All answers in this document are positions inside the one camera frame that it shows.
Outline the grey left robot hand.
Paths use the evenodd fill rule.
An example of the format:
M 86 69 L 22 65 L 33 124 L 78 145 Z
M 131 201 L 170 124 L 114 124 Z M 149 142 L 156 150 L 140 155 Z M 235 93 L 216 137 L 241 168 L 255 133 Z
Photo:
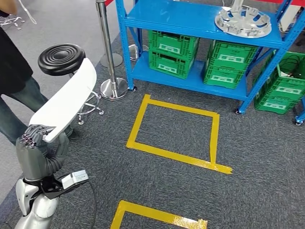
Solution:
M 54 154 L 41 147 L 43 137 L 55 128 L 44 125 L 30 125 L 16 140 L 17 157 L 28 181 L 41 180 L 60 170 L 69 151 L 69 140 L 65 132 L 58 136 L 58 146 Z

